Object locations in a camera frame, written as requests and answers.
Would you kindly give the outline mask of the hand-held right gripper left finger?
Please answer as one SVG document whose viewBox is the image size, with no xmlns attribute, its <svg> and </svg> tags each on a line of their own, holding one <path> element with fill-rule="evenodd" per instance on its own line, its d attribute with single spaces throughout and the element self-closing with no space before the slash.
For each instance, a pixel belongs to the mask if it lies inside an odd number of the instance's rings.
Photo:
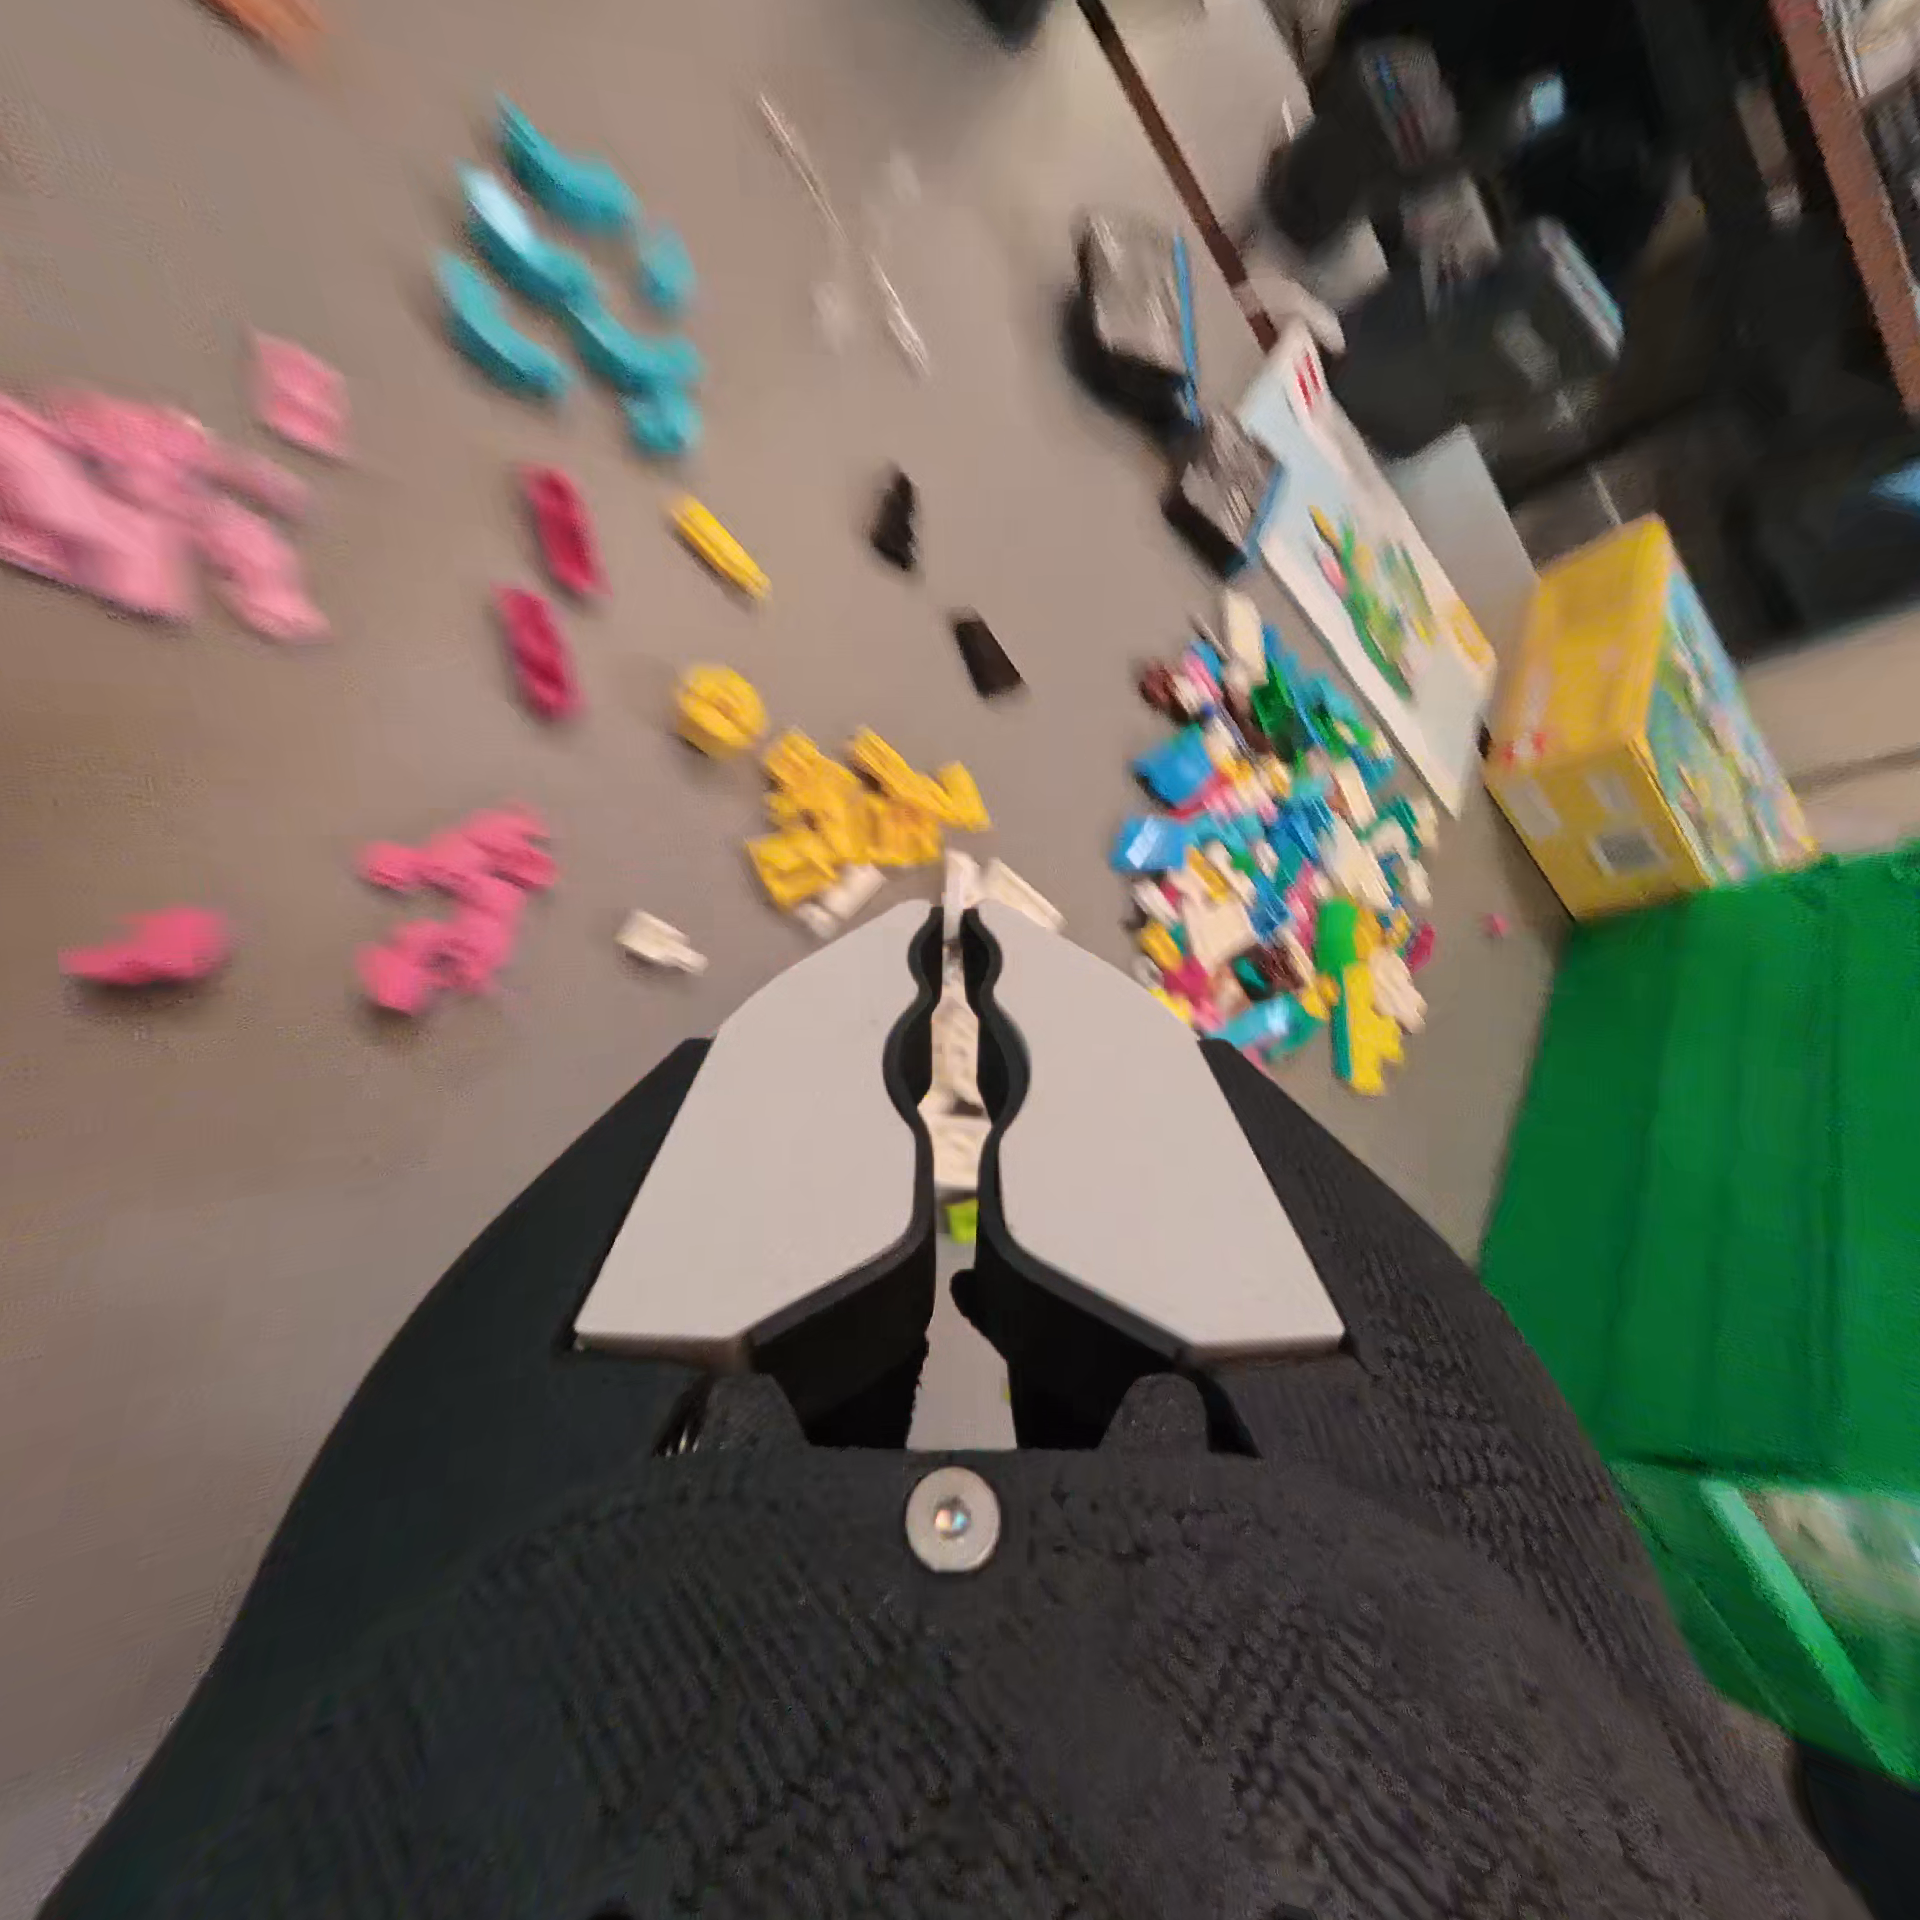
<svg viewBox="0 0 1920 1920">
<path fill-rule="evenodd" d="M 940 936 L 929 904 L 893 906 L 716 1026 L 576 1313 L 580 1350 L 745 1362 L 911 1243 L 926 1138 L 884 1071 Z"/>
</svg>

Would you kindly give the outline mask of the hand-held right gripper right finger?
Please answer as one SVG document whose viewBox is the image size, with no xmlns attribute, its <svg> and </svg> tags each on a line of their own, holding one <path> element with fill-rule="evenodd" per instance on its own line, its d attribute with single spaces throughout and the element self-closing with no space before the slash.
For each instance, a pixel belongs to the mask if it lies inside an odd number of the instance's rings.
<svg viewBox="0 0 1920 1920">
<path fill-rule="evenodd" d="M 1186 1370 L 1302 1361 L 1346 1327 L 1189 1025 L 1132 977 L 1005 904 L 961 923 L 991 1102 L 981 1289 L 1007 1321 Z"/>
</svg>

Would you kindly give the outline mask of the long white lego piece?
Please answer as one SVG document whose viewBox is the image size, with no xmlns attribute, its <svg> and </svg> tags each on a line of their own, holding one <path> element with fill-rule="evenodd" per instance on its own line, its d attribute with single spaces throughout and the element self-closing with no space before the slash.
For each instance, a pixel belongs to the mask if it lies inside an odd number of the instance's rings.
<svg viewBox="0 0 1920 1920">
<path fill-rule="evenodd" d="M 929 1015 L 929 1075 L 919 1114 L 927 1127 L 936 1193 L 976 1191 L 978 1165 L 991 1123 L 976 1081 L 978 1023 L 969 1003 L 961 919 L 978 902 L 981 867 L 949 853 L 944 867 L 942 992 Z"/>
</svg>

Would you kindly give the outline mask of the pile of mixed lego pieces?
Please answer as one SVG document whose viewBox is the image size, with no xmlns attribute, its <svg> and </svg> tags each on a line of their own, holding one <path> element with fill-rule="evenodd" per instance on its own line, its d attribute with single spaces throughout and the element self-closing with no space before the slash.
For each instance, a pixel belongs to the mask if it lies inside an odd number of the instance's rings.
<svg viewBox="0 0 1920 1920">
<path fill-rule="evenodd" d="M 1343 1091 L 1381 1097 L 1426 1025 L 1436 808 L 1247 593 L 1223 591 L 1138 695 L 1167 731 L 1134 760 L 1144 809 L 1109 864 L 1142 986 L 1265 1073 L 1324 1043 Z"/>
</svg>

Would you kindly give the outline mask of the pile of yellow lego pieces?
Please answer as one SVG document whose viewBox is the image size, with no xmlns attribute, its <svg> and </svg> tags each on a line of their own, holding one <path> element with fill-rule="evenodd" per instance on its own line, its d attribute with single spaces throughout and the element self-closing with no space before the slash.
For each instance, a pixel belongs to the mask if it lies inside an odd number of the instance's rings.
<svg viewBox="0 0 1920 1920">
<path fill-rule="evenodd" d="M 829 896 L 865 873 L 914 873 L 944 863 L 956 838 L 993 831 L 973 773 L 924 767 L 873 728 L 838 751 L 800 730 L 759 751 L 762 831 L 743 853 L 760 896 L 781 915 L 832 913 Z"/>
</svg>

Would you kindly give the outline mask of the cluster of hot pink lego pieces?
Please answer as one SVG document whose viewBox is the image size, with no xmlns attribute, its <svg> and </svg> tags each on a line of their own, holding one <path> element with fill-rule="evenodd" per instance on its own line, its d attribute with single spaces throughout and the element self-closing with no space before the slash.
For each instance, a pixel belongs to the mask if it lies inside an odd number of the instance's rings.
<svg viewBox="0 0 1920 1920">
<path fill-rule="evenodd" d="M 360 1000 L 382 1017 L 417 1019 L 447 997 L 490 994 L 558 861 L 544 816 L 502 805 L 417 845 L 368 842 L 354 869 L 364 886 L 416 906 L 357 953 Z"/>
</svg>

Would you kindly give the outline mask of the round yellow lego piece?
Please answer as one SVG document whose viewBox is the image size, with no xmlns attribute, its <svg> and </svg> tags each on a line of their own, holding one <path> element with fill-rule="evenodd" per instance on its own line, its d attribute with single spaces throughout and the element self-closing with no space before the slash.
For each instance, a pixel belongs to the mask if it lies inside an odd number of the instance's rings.
<svg viewBox="0 0 1920 1920">
<path fill-rule="evenodd" d="M 674 730 L 696 755 L 730 762 L 760 746 L 768 714 L 756 686 L 734 667 L 695 663 L 674 686 Z"/>
</svg>

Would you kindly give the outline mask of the dark pink lego piece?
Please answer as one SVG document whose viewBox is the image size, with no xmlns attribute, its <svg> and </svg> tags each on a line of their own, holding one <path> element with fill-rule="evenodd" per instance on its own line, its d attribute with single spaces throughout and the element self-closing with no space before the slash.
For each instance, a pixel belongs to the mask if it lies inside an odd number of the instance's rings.
<svg viewBox="0 0 1920 1920">
<path fill-rule="evenodd" d="M 521 464 L 517 489 L 546 582 L 578 603 L 608 598 L 600 544 L 578 486 L 558 467 Z"/>
<path fill-rule="evenodd" d="M 497 585 L 490 610 L 519 705 L 546 726 L 570 720 L 580 710 L 580 689 L 553 607 L 535 591 Z"/>
</svg>

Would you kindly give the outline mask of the long yellow lego piece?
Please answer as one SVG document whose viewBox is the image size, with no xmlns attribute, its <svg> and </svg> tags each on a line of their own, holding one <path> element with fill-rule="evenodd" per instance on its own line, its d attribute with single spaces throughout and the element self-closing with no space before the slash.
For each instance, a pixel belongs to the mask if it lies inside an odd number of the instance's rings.
<svg viewBox="0 0 1920 1920">
<path fill-rule="evenodd" d="M 772 585 L 749 549 L 692 495 L 668 509 L 674 541 L 724 587 L 760 607 Z"/>
</svg>

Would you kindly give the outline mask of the lego instruction booklet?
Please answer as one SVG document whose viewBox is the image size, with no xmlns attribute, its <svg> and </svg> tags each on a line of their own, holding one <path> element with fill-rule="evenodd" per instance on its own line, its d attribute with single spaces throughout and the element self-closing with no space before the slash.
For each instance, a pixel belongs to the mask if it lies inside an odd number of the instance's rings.
<svg viewBox="0 0 1920 1920">
<path fill-rule="evenodd" d="M 1302 320 L 1280 328 L 1237 421 L 1280 475 L 1260 527 L 1265 569 L 1405 769 L 1458 816 L 1496 655 L 1337 405 Z"/>
</svg>

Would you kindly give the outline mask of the yellow lego box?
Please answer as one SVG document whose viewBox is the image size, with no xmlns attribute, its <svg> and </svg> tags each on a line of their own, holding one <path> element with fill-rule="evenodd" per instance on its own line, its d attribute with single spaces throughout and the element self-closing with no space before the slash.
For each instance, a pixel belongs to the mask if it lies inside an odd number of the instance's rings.
<svg viewBox="0 0 1920 1920">
<path fill-rule="evenodd" d="M 1501 666 L 1484 783 L 1573 921 L 1817 858 L 1661 517 L 1549 566 Z"/>
</svg>

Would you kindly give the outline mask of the hot pink lego brick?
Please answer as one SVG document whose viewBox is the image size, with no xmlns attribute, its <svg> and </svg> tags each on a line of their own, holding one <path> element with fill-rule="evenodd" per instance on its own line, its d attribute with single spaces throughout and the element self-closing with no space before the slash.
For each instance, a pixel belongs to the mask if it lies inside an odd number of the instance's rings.
<svg viewBox="0 0 1920 1920">
<path fill-rule="evenodd" d="M 95 992 L 167 992 L 200 987 L 232 958 L 232 928 L 221 913 L 169 906 L 129 918 L 100 945 L 60 953 L 61 978 Z"/>
</svg>

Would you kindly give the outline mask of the pile of light pink lego pieces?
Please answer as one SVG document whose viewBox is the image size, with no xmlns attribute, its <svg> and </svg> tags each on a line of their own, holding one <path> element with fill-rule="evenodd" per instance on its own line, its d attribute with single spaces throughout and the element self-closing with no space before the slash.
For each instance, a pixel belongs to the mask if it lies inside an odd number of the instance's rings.
<svg viewBox="0 0 1920 1920">
<path fill-rule="evenodd" d="M 297 530 L 305 481 L 196 416 L 94 390 L 2 399 L 2 563 L 181 629 L 212 598 L 276 645 L 329 637 Z"/>
</svg>

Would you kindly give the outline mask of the group of turquoise lego pieces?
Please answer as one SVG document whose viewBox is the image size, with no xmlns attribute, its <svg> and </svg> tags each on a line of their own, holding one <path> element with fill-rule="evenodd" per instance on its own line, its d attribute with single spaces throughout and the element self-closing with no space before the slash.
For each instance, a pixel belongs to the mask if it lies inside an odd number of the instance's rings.
<svg viewBox="0 0 1920 1920">
<path fill-rule="evenodd" d="M 456 174 L 461 245 L 431 270 L 447 345 L 488 387 L 546 409 L 584 381 L 639 457 L 684 463 L 706 433 L 684 235 L 647 217 L 610 158 L 558 142 L 508 91 L 488 137 L 493 158 Z"/>
</svg>

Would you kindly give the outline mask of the stack of green plastic bins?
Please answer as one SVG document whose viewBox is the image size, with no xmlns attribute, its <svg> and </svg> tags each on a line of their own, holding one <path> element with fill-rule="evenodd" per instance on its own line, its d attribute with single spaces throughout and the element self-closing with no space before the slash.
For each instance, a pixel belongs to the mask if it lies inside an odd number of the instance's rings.
<svg viewBox="0 0 1920 1920">
<path fill-rule="evenodd" d="M 1479 1272 L 1713 1688 L 1914 1785 L 1914 845 L 1577 928 Z"/>
</svg>

